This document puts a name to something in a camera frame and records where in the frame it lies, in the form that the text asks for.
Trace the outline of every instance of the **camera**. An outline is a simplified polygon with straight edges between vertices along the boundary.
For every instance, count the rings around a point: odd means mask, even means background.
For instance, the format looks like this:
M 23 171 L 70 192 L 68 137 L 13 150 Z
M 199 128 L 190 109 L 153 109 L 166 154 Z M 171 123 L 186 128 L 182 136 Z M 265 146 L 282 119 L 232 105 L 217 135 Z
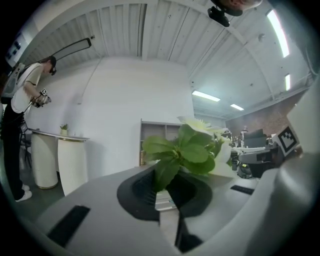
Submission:
M 215 4 L 216 7 L 212 6 L 208 9 L 209 18 L 220 23 L 222 26 L 226 28 L 230 26 L 230 22 L 226 17 L 225 13 L 232 16 L 241 16 L 243 13 L 242 10 L 233 10 L 227 8 L 226 6 L 222 5 L 219 0 L 211 0 L 211 2 Z

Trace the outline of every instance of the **person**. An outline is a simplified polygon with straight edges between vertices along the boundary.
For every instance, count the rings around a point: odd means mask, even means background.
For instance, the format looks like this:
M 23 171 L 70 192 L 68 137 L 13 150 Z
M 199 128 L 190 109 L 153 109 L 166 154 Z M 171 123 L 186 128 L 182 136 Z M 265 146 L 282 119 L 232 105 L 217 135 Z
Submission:
M 7 104 L 1 124 L 4 168 L 7 180 L 16 202 L 31 198 L 32 193 L 20 180 L 20 125 L 30 102 L 43 102 L 45 97 L 36 90 L 41 74 L 51 73 L 56 66 L 54 56 L 47 57 L 29 66 L 18 79 L 21 85 Z
M 232 10 L 245 11 L 259 6 L 263 0 L 219 0 L 220 3 Z

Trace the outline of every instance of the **floor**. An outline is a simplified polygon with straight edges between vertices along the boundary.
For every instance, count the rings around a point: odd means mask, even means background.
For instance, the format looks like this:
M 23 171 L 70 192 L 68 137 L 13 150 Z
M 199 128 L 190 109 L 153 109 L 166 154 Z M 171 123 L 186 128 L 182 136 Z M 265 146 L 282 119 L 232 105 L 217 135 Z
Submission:
M 24 184 L 30 187 L 32 197 L 22 202 L 15 202 L 9 188 L 7 177 L 5 175 L 2 145 L 0 145 L 0 150 L 0 181 L 4 192 L 7 194 L 7 197 L 12 206 L 15 208 L 17 214 L 24 216 L 31 222 L 35 222 L 42 212 L 65 196 L 59 173 L 57 172 L 58 184 L 56 187 L 51 189 L 38 188 L 35 183 L 32 169 L 27 162 L 24 162 L 25 151 L 21 150 L 20 155 L 22 155 L 23 158 L 20 159 L 20 178 Z

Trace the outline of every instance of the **brick wall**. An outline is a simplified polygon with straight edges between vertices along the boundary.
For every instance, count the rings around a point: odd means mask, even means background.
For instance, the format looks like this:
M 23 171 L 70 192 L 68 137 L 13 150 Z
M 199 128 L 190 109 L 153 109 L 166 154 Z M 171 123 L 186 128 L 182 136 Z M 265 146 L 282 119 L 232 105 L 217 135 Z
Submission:
M 247 126 L 249 132 L 263 129 L 266 135 L 276 134 L 282 127 L 289 124 L 287 114 L 299 102 L 303 94 L 304 91 L 272 106 L 228 120 L 225 122 L 226 127 L 233 136 L 239 135 L 244 126 Z

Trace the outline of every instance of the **white ceiling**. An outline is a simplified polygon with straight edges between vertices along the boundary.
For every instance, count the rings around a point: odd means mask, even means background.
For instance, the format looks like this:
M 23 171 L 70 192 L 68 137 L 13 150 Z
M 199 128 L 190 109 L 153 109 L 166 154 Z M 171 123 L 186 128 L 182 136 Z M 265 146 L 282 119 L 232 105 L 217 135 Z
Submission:
M 285 75 L 291 74 L 289 92 L 305 89 L 308 68 L 297 47 L 287 37 L 290 55 L 283 58 L 264 1 L 240 17 L 228 16 L 224 28 L 208 18 L 210 0 L 150 0 L 97 6 L 47 31 L 39 43 L 30 44 L 26 64 L 45 58 L 61 48 L 94 36 L 93 48 L 105 57 L 135 56 L 161 59 L 186 66 L 194 90 L 218 97 L 219 102 L 192 96 L 195 114 L 230 119 L 289 96 Z M 69 55 L 57 69 L 97 58 L 92 49 Z M 245 109 L 240 112 L 236 104 Z

